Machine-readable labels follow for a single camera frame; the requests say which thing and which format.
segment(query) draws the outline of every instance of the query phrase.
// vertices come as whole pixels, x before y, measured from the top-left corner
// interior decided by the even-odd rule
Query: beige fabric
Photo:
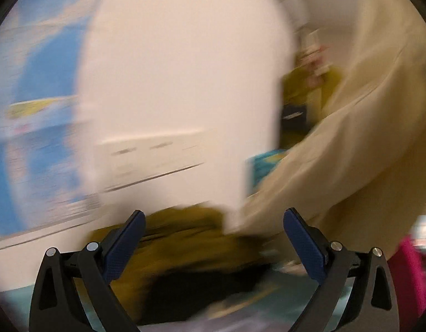
[[[426,25],[409,0],[360,6],[351,63],[326,118],[248,198],[243,234],[281,233],[283,212],[296,207],[327,238],[391,257],[422,213]]]

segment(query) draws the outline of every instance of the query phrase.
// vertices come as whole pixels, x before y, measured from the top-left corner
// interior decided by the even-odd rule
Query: olive green cloth
[[[121,278],[110,285],[134,321],[141,316],[141,306],[152,282],[166,271],[184,268],[228,273],[263,263],[260,255],[263,241],[224,235],[222,217],[219,210],[200,205],[167,208],[147,216],[145,236]],[[96,230],[90,240],[100,242],[117,227],[120,226]]]
[[[303,67],[297,67],[282,78],[283,104],[303,105],[307,103],[307,96],[313,88],[307,86],[309,72]],[[322,75],[321,89],[321,110],[330,99],[336,87],[342,80],[342,73],[339,68],[330,66],[329,70]],[[289,149],[301,142],[307,133],[294,131],[281,131],[279,147]]]

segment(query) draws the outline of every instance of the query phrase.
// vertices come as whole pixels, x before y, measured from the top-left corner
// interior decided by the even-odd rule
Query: pink fabric
[[[401,332],[408,332],[426,308],[426,275],[409,237],[402,240],[388,263],[395,285]]]

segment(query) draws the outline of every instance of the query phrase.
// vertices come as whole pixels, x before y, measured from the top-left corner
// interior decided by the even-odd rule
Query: teal box
[[[264,154],[256,155],[250,159],[252,167],[252,192],[256,192],[256,187],[267,176],[272,169],[281,161],[285,155],[286,149],[274,149]]]

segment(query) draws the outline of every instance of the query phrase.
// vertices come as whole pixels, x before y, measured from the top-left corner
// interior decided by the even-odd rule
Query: blue poster
[[[100,1],[19,0],[0,27],[0,239],[94,202],[79,175],[74,115],[79,55]]]

